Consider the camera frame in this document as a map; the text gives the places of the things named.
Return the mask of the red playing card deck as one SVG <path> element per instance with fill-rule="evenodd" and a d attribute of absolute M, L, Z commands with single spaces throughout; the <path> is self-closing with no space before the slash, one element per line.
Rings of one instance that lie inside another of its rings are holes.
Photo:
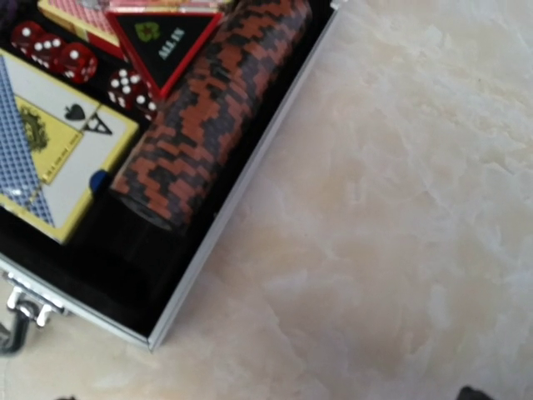
<path fill-rule="evenodd" d="M 37 6 L 45 17 L 82 40 L 116 58 L 125 58 L 99 1 L 42 0 Z"/>

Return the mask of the aluminium poker chip case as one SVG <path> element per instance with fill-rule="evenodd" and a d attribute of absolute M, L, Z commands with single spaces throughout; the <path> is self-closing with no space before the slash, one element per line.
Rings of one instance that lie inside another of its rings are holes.
<path fill-rule="evenodd" d="M 328 1 L 311 8 L 308 33 L 186 236 L 154 227 L 109 195 L 97 201 L 67 246 L 2 213 L 1 279 L 21 303 L 47 317 L 83 318 L 143 348 L 162 343 L 336 20 Z"/>

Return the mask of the blue playing card deck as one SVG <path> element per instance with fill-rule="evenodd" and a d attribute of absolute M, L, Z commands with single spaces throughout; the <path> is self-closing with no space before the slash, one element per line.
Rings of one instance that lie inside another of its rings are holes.
<path fill-rule="evenodd" d="M 64 243 L 92 203 L 90 177 L 112 175 L 137 122 L 1 52 L 1 206 Z"/>

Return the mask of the black triangular button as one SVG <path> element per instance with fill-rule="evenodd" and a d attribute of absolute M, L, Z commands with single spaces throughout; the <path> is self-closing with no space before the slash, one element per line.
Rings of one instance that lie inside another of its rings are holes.
<path fill-rule="evenodd" d="M 169 95 L 224 18 L 222 11 L 199 8 L 109 7 L 105 15 L 128 60 L 157 100 Z"/>

